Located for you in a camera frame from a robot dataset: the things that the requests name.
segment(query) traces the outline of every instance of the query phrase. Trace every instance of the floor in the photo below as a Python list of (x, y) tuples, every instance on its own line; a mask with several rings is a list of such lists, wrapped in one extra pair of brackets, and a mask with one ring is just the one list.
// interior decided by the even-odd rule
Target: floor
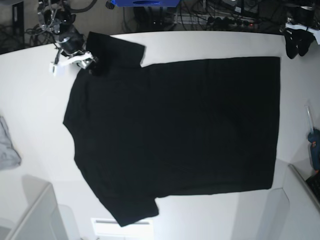
[[(92, 0), (72, 0), (71, 7), (81, 9), (88, 6)], [(33, 28), (38, 24), (38, 0), (24, 0), (24, 28)], [(76, 15), (75, 27), (86, 36), (89, 31), (115, 35), (124, 33), (122, 30), (123, 8), (115, 7), (109, 10), (105, 7), (106, 0), (98, 0), (87, 12)], [(133, 18), (133, 8), (125, 9), (127, 21)], [(11, 25), (12, 7), (0, 6), (0, 25)]]

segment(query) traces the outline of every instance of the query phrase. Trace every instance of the blue box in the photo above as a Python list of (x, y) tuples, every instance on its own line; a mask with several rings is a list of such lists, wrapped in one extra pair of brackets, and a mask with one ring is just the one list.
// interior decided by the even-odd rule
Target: blue box
[(180, 0), (112, 0), (118, 7), (176, 7)]

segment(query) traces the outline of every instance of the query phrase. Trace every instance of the black t-shirt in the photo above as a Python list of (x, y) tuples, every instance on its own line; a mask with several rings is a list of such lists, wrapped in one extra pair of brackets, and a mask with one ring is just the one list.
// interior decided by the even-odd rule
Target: black t-shirt
[(121, 226), (158, 215), (155, 198), (272, 186), (278, 57), (141, 67), (144, 46), (98, 33), (87, 49), (100, 75), (78, 73), (63, 123), (84, 179)]

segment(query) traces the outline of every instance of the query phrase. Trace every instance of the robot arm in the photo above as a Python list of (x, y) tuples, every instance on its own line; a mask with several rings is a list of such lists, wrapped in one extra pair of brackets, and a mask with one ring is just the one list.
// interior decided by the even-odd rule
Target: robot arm
[[(91, 8), (97, 0), (93, 0), (87, 7)], [(42, 34), (46, 31), (53, 34), (58, 45), (58, 52), (54, 62), (50, 63), (49, 71), (53, 75), (61, 75), (65, 66), (77, 64), (82, 69), (89, 69), (98, 62), (91, 52), (86, 51), (86, 39), (80, 34), (73, 23), (76, 15), (66, 0), (39, 0), (37, 9), (39, 25)], [(68, 57), (66, 61), (60, 61), (60, 55)]]

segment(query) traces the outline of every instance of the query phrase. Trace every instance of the gray cloth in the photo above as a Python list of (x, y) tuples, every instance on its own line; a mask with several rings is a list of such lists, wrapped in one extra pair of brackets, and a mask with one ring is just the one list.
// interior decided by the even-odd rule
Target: gray cloth
[(21, 158), (14, 150), (5, 119), (0, 116), (0, 170), (20, 166)]

